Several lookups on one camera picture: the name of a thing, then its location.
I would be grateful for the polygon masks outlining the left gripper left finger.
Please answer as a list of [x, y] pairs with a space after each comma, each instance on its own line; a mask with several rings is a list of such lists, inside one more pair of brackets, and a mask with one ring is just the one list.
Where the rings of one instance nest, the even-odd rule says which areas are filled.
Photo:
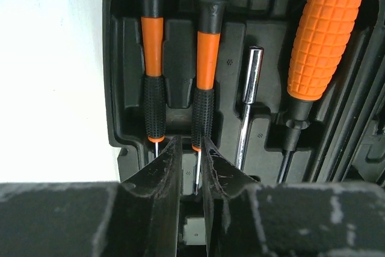
[[176, 256], [182, 140], [119, 182], [1, 185], [2, 256]]

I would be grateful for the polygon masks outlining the black plastic tool case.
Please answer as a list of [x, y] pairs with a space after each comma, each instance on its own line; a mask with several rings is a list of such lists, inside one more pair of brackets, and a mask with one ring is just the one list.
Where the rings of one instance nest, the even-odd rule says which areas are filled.
[[[251, 106], [244, 169], [265, 184], [367, 182], [381, 188], [384, 175], [352, 181], [376, 162], [361, 153], [367, 131], [384, 150], [384, 0], [362, 0], [359, 13], [330, 83], [315, 101], [301, 132], [286, 181], [277, 183], [283, 160], [288, 109], [289, 62], [307, 0], [226, 0], [214, 80], [210, 139], [235, 166], [250, 46], [264, 49], [256, 101]], [[146, 134], [142, 0], [103, 0], [103, 71], [109, 142], [127, 152], [119, 163], [121, 181], [155, 158]], [[208, 256], [202, 190], [193, 192], [197, 152], [191, 144], [196, 89], [198, 0], [163, 0], [162, 77], [165, 138], [159, 155], [174, 138], [182, 140], [181, 188], [176, 256]]]

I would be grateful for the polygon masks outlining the black orange handled screwdriver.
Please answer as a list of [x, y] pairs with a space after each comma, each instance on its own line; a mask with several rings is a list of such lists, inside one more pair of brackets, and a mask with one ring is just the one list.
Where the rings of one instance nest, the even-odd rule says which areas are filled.
[[243, 170], [249, 139], [249, 126], [251, 120], [251, 106], [256, 101], [257, 89], [260, 80], [264, 49], [260, 46], [250, 46], [248, 64], [245, 78], [242, 103], [244, 104], [241, 125], [239, 128], [238, 142], [235, 154], [235, 166]]

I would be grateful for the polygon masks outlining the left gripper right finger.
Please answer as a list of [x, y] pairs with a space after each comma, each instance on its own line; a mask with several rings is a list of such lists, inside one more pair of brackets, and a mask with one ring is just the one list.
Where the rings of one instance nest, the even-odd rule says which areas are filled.
[[367, 182], [262, 184], [202, 145], [208, 256], [383, 256], [384, 190]]

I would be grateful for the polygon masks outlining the small orange black precision screwdriver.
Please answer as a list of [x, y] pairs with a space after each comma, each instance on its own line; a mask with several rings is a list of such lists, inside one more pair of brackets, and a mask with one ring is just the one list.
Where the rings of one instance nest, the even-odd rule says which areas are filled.
[[162, 41], [164, 18], [163, 0], [142, 0], [141, 29], [143, 37], [145, 80], [144, 112], [146, 134], [154, 144], [154, 156], [159, 155], [159, 144], [165, 138], [165, 91], [162, 77]]

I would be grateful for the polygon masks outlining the orange grip bit screwdriver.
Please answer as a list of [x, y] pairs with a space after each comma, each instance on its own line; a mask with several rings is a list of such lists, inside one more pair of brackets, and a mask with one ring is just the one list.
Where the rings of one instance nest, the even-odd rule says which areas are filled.
[[286, 181], [301, 132], [324, 94], [351, 37], [362, 0], [307, 0], [289, 62], [283, 160], [277, 183]]

